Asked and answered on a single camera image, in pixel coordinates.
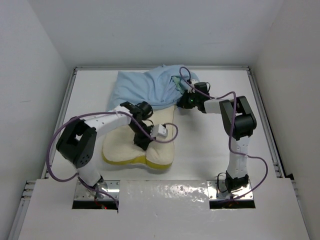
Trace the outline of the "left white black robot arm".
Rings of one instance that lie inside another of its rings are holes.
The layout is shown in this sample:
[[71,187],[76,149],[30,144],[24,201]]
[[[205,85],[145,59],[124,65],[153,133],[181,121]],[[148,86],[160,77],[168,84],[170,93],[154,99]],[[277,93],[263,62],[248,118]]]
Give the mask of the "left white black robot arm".
[[149,136],[152,127],[143,123],[153,114],[151,105],[143,101],[136,105],[126,101],[113,111],[94,114],[93,118],[75,118],[67,124],[56,144],[56,150],[76,169],[79,178],[90,188],[103,181],[91,159],[96,140],[119,127],[129,126],[134,132],[133,142],[146,150],[153,141]]

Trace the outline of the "cream pillow with yellow edge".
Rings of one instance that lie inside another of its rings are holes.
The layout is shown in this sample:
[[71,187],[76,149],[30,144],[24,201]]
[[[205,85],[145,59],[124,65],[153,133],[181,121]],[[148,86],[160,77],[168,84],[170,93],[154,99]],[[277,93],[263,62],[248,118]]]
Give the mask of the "cream pillow with yellow edge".
[[121,126],[107,133],[102,144],[102,158],[111,165],[145,165],[156,170],[171,167],[175,157],[174,142],[151,142],[147,150],[134,144],[134,131]]

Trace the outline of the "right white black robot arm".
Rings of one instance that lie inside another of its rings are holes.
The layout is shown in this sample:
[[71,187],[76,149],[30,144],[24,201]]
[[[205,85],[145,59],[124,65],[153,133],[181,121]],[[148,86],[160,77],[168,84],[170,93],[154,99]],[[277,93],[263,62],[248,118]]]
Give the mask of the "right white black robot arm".
[[225,133],[228,135],[229,162],[225,171],[224,184],[227,192],[245,187],[249,183],[247,171],[248,145],[257,120],[245,96],[237,97],[231,91],[221,97],[209,95],[206,82],[186,84],[177,106],[182,109],[197,108],[204,114],[220,114]]

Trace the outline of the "green and blue satin pillowcase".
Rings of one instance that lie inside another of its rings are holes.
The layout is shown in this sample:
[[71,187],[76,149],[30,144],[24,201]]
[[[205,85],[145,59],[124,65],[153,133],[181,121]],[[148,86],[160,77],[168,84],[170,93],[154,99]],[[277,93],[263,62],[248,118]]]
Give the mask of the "green and blue satin pillowcase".
[[145,72],[119,71],[111,91],[107,110],[121,103],[136,105],[147,102],[153,110],[162,110],[176,105],[189,85],[185,80],[196,79],[194,72],[183,70],[181,65],[161,65]]

